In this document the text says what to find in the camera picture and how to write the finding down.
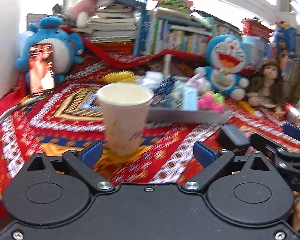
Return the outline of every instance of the white paper cup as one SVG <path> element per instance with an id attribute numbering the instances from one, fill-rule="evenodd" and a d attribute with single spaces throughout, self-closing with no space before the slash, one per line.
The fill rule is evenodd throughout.
<path id="1" fill-rule="evenodd" d="M 112 152 L 124 156 L 139 148 L 152 97 L 151 90 L 133 83 L 113 83 L 98 90 L 107 145 Z"/>

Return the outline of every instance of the doraemon plush toy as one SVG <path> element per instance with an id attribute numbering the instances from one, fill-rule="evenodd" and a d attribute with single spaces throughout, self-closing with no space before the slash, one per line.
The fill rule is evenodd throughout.
<path id="1" fill-rule="evenodd" d="M 82 63 L 82 58 L 78 55 L 83 53 L 83 40 L 77 33 L 68 34 L 58 27 L 62 24 L 62 19 L 49 16 L 39 21 L 39 29 L 35 23 L 30 23 L 29 28 L 34 33 L 27 38 L 22 57 L 15 61 L 15 67 L 22 72 L 29 71 L 29 49 L 34 44 L 49 43 L 53 47 L 53 71 L 55 82 L 61 83 L 65 79 L 66 73 L 72 63 Z M 26 81 L 29 84 L 29 72 L 26 73 Z"/>
<path id="2" fill-rule="evenodd" d="M 246 65 L 247 52 L 241 41 L 233 35 L 220 35 L 213 38 L 207 45 L 206 59 L 210 66 L 194 70 L 206 76 L 213 91 L 222 91 L 239 101 L 245 96 L 249 80 L 236 73 Z"/>

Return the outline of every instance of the doll with brown hair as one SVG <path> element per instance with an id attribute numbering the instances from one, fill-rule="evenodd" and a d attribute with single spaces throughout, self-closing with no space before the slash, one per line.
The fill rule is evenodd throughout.
<path id="1" fill-rule="evenodd" d="M 283 80 L 278 61 L 266 60 L 258 72 L 250 78 L 247 96 L 252 106 L 272 109 L 277 117 L 283 117 Z"/>

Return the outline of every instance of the blue whale plush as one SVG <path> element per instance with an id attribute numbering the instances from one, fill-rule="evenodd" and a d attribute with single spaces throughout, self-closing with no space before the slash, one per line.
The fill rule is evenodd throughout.
<path id="1" fill-rule="evenodd" d="M 34 33 L 27 38 L 23 55 L 18 58 L 14 65 L 22 72 L 26 73 L 26 82 L 29 84 L 29 49 L 34 44 L 49 43 L 53 46 L 53 71 L 55 82 L 61 83 L 65 79 L 66 73 L 72 63 L 82 63 L 80 54 L 83 53 L 83 40 L 77 33 L 68 34 L 58 27 L 62 24 L 62 19 L 49 16 L 39 21 L 39 28 L 35 23 L 29 24 L 29 29 Z"/>

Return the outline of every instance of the phone screen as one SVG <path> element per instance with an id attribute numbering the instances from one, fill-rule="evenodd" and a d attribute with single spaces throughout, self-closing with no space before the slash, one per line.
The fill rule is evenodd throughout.
<path id="1" fill-rule="evenodd" d="M 53 47 L 51 44 L 42 43 L 30 47 L 29 79 L 32 95 L 54 89 Z"/>

